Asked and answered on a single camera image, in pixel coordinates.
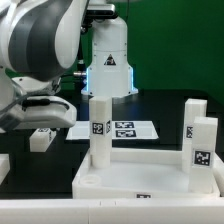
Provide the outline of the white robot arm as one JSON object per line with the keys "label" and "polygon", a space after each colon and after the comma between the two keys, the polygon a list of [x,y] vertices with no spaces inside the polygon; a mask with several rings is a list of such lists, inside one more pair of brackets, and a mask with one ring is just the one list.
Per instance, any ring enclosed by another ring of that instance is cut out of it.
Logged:
{"label": "white robot arm", "polygon": [[56,82],[79,57],[87,25],[119,28],[121,38],[96,37],[87,68],[89,96],[123,98],[137,92],[126,61],[126,24],[107,0],[0,0],[0,133],[70,128],[76,108],[55,95]]}

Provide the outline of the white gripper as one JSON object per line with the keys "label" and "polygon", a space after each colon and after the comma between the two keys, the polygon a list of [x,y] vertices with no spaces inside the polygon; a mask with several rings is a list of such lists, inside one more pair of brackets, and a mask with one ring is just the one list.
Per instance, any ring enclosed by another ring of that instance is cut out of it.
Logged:
{"label": "white gripper", "polygon": [[77,110],[57,96],[33,96],[21,103],[0,109],[0,131],[37,128],[70,128]]}

